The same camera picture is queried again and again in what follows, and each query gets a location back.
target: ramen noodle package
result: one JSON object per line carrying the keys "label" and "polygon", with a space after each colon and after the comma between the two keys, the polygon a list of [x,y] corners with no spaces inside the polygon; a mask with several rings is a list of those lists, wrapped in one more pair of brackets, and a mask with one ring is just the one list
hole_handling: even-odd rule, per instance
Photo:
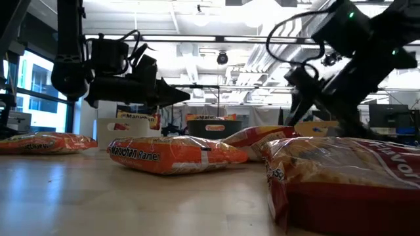
{"label": "ramen noodle package", "polygon": [[239,148],[248,154],[250,161],[263,161],[261,155],[262,146],[280,138],[295,136],[293,127],[261,126],[243,129],[222,140],[225,144]]}
{"label": "ramen noodle package", "polygon": [[[118,110],[117,118],[147,119],[149,120],[150,129],[160,130],[160,114],[146,115]],[[128,126],[129,124],[115,124],[114,130],[127,130]]]}
{"label": "ramen noodle package", "polygon": [[275,221],[328,235],[420,235],[420,149],[291,138],[263,149]]}
{"label": "ramen noodle package", "polygon": [[187,115],[186,120],[187,121],[197,121],[197,120],[236,121],[236,114],[231,114],[224,117],[217,117],[215,115]]}
{"label": "ramen noodle package", "polygon": [[38,132],[1,140],[0,154],[68,154],[97,146],[95,140],[83,135]]}
{"label": "ramen noodle package", "polygon": [[232,146],[191,136],[117,138],[108,153],[115,162],[155,174],[204,172],[247,160]]}

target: table surface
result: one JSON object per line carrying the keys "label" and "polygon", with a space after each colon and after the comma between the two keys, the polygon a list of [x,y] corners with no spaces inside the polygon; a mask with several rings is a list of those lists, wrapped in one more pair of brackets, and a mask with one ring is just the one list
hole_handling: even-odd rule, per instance
{"label": "table surface", "polygon": [[90,150],[0,156],[0,235],[284,234],[269,213],[262,164],[156,176]]}

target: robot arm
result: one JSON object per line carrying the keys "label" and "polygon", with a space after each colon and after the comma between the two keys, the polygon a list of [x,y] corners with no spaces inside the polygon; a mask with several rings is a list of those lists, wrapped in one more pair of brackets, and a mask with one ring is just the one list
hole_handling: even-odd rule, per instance
{"label": "robot arm", "polygon": [[[141,35],[129,56],[129,46],[123,40],[98,39],[88,41],[82,35],[85,17],[83,0],[59,0],[58,54],[51,75],[52,85],[69,100],[78,100],[88,88],[86,101],[94,108],[99,100],[139,103],[147,106],[168,106],[190,99],[190,95],[170,87],[163,79],[157,80],[156,60],[144,55],[147,44],[137,48]],[[128,67],[132,73],[125,73]]]}
{"label": "robot arm", "polygon": [[415,58],[402,48],[420,38],[415,1],[395,1],[383,14],[369,19],[349,0],[337,0],[311,38],[319,44],[327,42],[351,61],[329,79],[309,76],[304,66],[291,69],[285,78],[299,91],[299,99],[292,101],[299,104],[292,105],[295,109],[287,118],[288,125],[297,123],[315,105],[339,120],[343,135],[382,139],[354,114],[393,69],[417,67]]}

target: computer monitor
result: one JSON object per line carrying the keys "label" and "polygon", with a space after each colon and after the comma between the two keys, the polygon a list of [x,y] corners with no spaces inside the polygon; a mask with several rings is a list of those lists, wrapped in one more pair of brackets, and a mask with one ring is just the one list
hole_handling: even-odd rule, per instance
{"label": "computer monitor", "polygon": [[370,104],[370,127],[406,128],[410,127],[410,109],[408,105]]}

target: maruchan ramen package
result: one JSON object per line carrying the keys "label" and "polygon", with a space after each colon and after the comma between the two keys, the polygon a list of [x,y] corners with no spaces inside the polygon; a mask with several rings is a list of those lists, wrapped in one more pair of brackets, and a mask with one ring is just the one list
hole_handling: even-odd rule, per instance
{"label": "maruchan ramen package", "polygon": [[[147,119],[149,120],[150,129],[159,130],[160,129],[160,114],[146,115],[139,113],[129,113],[125,111],[118,110],[117,118],[129,118],[129,119]],[[115,124],[114,130],[127,130],[128,124]]]}
{"label": "maruchan ramen package", "polygon": [[187,115],[186,120],[187,121],[197,121],[197,120],[236,121],[236,114],[231,114],[224,117],[217,117],[215,115]]}
{"label": "maruchan ramen package", "polygon": [[83,135],[38,132],[1,140],[0,154],[69,154],[97,146],[95,140]]}
{"label": "maruchan ramen package", "polygon": [[222,142],[245,151],[250,161],[262,162],[261,148],[265,143],[294,136],[295,131],[293,127],[261,126],[243,129],[223,139]]}
{"label": "maruchan ramen package", "polygon": [[274,219],[328,235],[420,235],[420,149],[291,138],[263,149]]}
{"label": "maruchan ramen package", "polygon": [[247,160],[232,146],[191,136],[118,138],[108,153],[115,162],[155,174],[204,172]]}

